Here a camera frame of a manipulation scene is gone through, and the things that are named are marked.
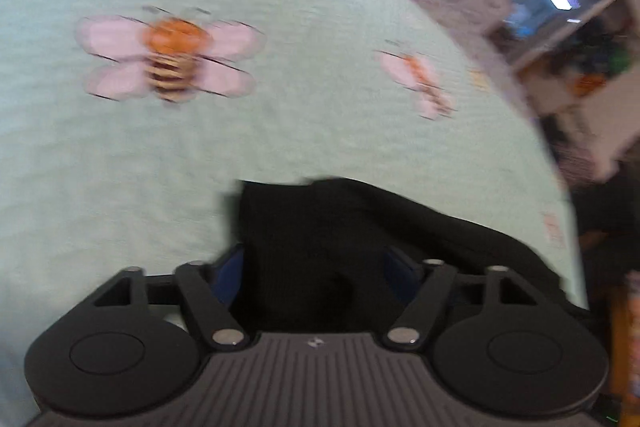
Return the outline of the black garment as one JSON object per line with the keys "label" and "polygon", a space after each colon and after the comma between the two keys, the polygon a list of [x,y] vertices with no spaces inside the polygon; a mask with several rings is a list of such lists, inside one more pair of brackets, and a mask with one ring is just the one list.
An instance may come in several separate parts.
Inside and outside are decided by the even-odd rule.
{"label": "black garment", "polygon": [[411,287],[390,286],[396,253],[473,275],[505,265],[570,304],[559,275],[517,239],[360,181],[245,181],[235,209],[243,264],[230,312],[250,333],[385,332]]}

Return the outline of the mint bee quilt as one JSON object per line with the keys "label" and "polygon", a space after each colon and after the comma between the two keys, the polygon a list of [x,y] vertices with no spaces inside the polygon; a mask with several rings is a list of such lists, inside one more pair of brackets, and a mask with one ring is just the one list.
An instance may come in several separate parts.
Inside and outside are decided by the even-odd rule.
{"label": "mint bee quilt", "polygon": [[[215,29],[214,93],[90,93],[99,20]],[[586,301],[574,219],[538,135],[411,0],[1,0],[1,421],[37,412],[32,340],[126,267],[232,241],[241,181],[344,176],[533,247]]]}

